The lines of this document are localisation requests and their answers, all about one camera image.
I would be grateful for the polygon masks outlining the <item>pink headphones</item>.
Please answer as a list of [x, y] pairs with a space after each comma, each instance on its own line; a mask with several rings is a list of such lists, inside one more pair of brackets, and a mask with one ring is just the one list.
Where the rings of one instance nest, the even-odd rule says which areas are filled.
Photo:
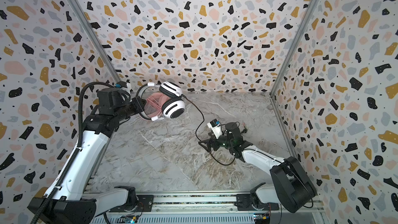
[[162, 116], [162, 106], [170, 99], [169, 96], [156, 92], [146, 98], [144, 112], [150, 120]]

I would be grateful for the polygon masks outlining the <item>white black headphones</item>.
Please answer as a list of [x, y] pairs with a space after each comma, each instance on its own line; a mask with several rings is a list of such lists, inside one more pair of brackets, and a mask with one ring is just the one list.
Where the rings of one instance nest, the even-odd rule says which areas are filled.
[[186, 104], [182, 99], [184, 95], [179, 86], [171, 82], [163, 82], [161, 84], [147, 83], [139, 88], [136, 93], [136, 97], [141, 97], [141, 99], [146, 101], [146, 99], [143, 97], [143, 94], [149, 88], [157, 88], [158, 92], [169, 96], [170, 99], [162, 106], [163, 113], [161, 117], [150, 120], [145, 112], [139, 113], [143, 119], [148, 121], [157, 121], [164, 118], [175, 119], [184, 113]]

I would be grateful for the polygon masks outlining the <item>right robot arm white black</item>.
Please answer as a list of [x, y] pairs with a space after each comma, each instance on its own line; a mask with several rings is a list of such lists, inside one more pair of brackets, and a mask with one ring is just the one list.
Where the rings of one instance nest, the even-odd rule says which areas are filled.
[[308, 202], [314, 202], [316, 187], [297, 158], [272, 155], [244, 140], [242, 134], [247, 129], [240, 130], [237, 122], [221, 124], [214, 119], [207, 126], [211, 130], [209, 138], [198, 143], [209, 154], [225, 148], [234, 161], [240, 160], [255, 166], [272, 179], [272, 185], [261, 183], [251, 189], [249, 194], [239, 197], [237, 207], [271, 210], [273, 205], [279, 204], [290, 213], [295, 213], [302, 207], [308, 207]]

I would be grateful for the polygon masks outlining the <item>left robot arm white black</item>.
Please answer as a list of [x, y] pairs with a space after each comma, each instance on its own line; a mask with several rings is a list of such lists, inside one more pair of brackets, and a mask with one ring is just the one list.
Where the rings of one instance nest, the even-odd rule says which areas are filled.
[[112, 135], [130, 117], [144, 111], [140, 96], [102, 83], [105, 88], [97, 92], [99, 104], [87, 117], [83, 116], [86, 91], [84, 86], [78, 101], [78, 135], [72, 154], [56, 180], [42, 197], [34, 197], [28, 209], [34, 213], [32, 223], [42, 220], [46, 224], [88, 224], [94, 217], [115, 207], [126, 211], [137, 208], [135, 188], [118, 186], [103, 193], [85, 194], [86, 186], [97, 171]]

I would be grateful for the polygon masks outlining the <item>right circuit board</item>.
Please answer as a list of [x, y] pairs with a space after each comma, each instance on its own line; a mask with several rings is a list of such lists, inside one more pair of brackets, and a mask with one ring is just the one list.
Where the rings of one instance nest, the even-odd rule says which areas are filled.
[[270, 214], [254, 214], [254, 222], [255, 224], [270, 224], [271, 216]]

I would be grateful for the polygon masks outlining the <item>left green circuit board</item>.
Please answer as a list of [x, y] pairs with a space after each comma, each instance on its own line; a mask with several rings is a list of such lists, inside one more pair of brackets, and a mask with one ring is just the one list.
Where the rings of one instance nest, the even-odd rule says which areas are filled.
[[139, 215], [126, 215], [119, 218], [120, 224], [137, 224], [139, 221]]

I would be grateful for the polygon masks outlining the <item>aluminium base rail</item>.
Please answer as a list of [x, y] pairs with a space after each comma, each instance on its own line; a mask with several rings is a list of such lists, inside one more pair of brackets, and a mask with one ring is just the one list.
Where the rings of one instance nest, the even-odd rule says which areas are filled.
[[270, 214], [270, 224], [327, 224], [328, 220], [320, 200], [308, 203], [295, 213], [279, 204], [271, 210], [239, 208], [239, 197], [248, 192], [187, 191], [147, 192], [137, 194], [133, 209], [114, 207], [106, 214], [84, 214], [78, 224], [119, 224], [119, 218], [139, 215], [138, 224], [254, 224], [254, 214]]

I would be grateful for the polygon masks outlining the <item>left aluminium corner post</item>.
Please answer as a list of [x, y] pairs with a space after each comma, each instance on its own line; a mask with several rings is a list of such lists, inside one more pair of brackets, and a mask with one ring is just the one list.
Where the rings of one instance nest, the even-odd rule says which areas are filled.
[[110, 73], [113, 81], [115, 83], [118, 83], [121, 81], [121, 78], [117, 74], [111, 60], [108, 57], [107, 52], [101, 45], [99, 39], [97, 38], [97, 35], [93, 31], [93, 28], [90, 25], [89, 20], [86, 18], [83, 9], [81, 8], [78, 0], [67, 0], [70, 7], [72, 8], [73, 12], [75, 13], [76, 18], [79, 20], [81, 26], [83, 27], [85, 33], [87, 34], [88, 38], [93, 44], [93, 47], [95, 50], [99, 53], [99, 56], [102, 58], [106, 68], [108, 69], [108, 72]]

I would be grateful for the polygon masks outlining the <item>aluminium corner post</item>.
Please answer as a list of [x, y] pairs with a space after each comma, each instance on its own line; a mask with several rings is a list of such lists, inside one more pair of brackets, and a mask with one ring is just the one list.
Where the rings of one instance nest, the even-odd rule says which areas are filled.
[[288, 68], [288, 65], [291, 62], [291, 60], [292, 60], [292, 58], [293, 58], [293, 56], [294, 56], [294, 54], [296, 52], [296, 49], [297, 49], [297, 47], [298, 47], [298, 45], [300, 43], [300, 40], [301, 40], [302, 36], [304, 35], [304, 33], [306, 31], [306, 28], [307, 28], [307, 26], [308, 26], [308, 24], [309, 24], [309, 22], [310, 22], [310, 20], [311, 20], [311, 18], [313, 16], [313, 13], [314, 13], [314, 10], [315, 10], [315, 8], [316, 8], [316, 6], [318, 4], [318, 1], [319, 0], [310, 0], [310, 2], [309, 2], [308, 8], [307, 8], [307, 10], [306, 10], [306, 12], [304, 14], [304, 17], [303, 17], [300, 25], [298, 26], [298, 30], [297, 30], [297, 32], [296, 32], [296, 34], [294, 36], [294, 39], [292, 41], [292, 44], [291, 44], [290, 48], [289, 48], [289, 51], [287, 53], [287, 57], [286, 57], [285, 61], [283, 62], [282, 66], [280, 67], [280, 71], [278, 73], [278, 76], [277, 76], [277, 78], [275, 80], [275, 83], [274, 83], [274, 85], [272, 87], [272, 90], [270, 92], [271, 98], [273, 98], [276, 95], [276, 93], [277, 93], [278, 86], [281, 84], [281, 82], [283, 80], [284, 73], [286, 72], [286, 70]]
[[99, 53], [99, 56], [102, 58], [106, 68], [108, 69], [108, 72], [110, 73], [113, 81], [115, 83], [118, 83], [121, 81], [121, 78], [117, 74], [111, 60], [108, 57], [107, 52], [101, 45], [99, 39], [97, 38], [97, 35], [93, 31], [93, 28], [90, 25], [89, 20], [86, 18], [83, 9], [81, 8], [78, 0], [67, 0], [70, 7], [72, 8], [73, 12], [75, 13], [76, 18], [79, 20], [81, 26], [83, 27], [85, 33], [87, 34], [88, 38], [93, 44], [93, 47], [95, 50]]

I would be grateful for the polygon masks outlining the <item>right aluminium corner post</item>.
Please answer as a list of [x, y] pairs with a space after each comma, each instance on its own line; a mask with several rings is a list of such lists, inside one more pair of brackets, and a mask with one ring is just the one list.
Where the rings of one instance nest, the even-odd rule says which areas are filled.
[[277, 76], [277, 78], [275, 80], [275, 83], [274, 83], [274, 85], [272, 87], [272, 90], [270, 92], [271, 98], [273, 98], [276, 95], [276, 93], [277, 93], [278, 86], [281, 84], [281, 82], [283, 80], [284, 73], [286, 72], [286, 70], [288, 68], [288, 65], [291, 62], [291, 60], [292, 60], [292, 58], [293, 58], [293, 56], [294, 56], [294, 54], [296, 52], [296, 49], [297, 49], [297, 47], [298, 47], [298, 45], [300, 43], [300, 40], [301, 40], [302, 36], [304, 35], [304, 33], [306, 31], [306, 28], [307, 28], [307, 26], [308, 26], [308, 24], [309, 24], [309, 22], [310, 22], [310, 20], [311, 20], [311, 18], [313, 16], [313, 13], [314, 13], [314, 10], [315, 10], [315, 8], [316, 8], [316, 6], [318, 4], [318, 1], [319, 0], [310, 0], [310, 2], [309, 2], [308, 8], [307, 8], [307, 10], [306, 10], [306, 12], [304, 14], [304, 17], [303, 17], [300, 25], [298, 26], [298, 30], [297, 30], [297, 32], [296, 32], [296, 34], [294, 36], [294, 39], [292, 41], [292, 44], [291, 44], [290, 48], [289, 48], [289, 51], [287, 53], [287, 57], [286, 57], [285, 61], [283, 62], [282, 66], [280, 67], [280, 71], [278, 73], [278, 76]]

